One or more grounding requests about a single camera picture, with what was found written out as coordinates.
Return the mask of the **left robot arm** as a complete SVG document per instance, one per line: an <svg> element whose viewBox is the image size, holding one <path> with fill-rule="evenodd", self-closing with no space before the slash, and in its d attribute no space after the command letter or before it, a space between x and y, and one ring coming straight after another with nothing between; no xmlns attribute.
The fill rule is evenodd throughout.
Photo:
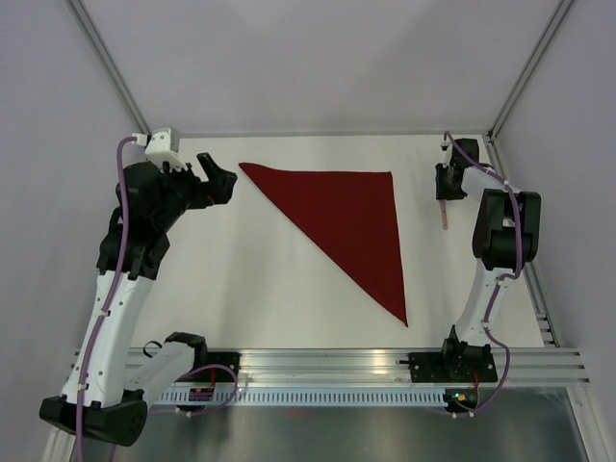
<svg viewBox="0 0 616 462"><path fill-rule="evenodd" d="M121 167L119 205L99 246L96 295L84 342L60 393L45 398L40 418L75 436L130 447L148 411L178 379L198 381L210 369L204 337L173 332L160 350L132 374L126 362L137 321L170 248L168 231L189 210L230 201L238 176L207 153L191 166L145 161Z"/></svg>

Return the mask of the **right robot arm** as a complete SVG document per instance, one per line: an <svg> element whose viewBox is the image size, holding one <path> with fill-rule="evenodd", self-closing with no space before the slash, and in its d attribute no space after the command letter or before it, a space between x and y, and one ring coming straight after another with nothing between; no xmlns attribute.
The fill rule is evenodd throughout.
<svg viewBox="0 0 616 462"><path fill-rule="evenodd" d="M451 382L495 382L491 319L501 308L509 283L520 278L539 246L542 198L520 190L479 160L478 141L456 139L447 131L436 169L441 213L451 201L472 197L479 208L472 237L475 278L464 310L444 340L437 370Z"/></svg>

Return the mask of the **dark red cloth napkin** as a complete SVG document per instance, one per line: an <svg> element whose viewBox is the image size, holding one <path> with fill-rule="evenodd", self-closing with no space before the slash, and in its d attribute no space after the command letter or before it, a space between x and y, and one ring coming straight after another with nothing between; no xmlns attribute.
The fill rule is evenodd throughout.
<svg viewBox="0 0 616 462"><path fill-rule="evenodd" d="M391 172L240 168L367 295L408 324Z"/></svg>

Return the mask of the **silver metal fork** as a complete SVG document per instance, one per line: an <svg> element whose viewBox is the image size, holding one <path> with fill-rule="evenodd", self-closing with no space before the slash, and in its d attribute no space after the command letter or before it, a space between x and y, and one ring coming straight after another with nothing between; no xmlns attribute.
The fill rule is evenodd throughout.
<svg viewBox="0 0 616 462"><path fill-rule="evenodd" d="M448 230L449 229L449 221L448 221L448 213L447 213L447 201L445 200L439 200L439 207L440 207L440 215L441 215L441 221L442 221L442 228L443 230Z"/></svg>

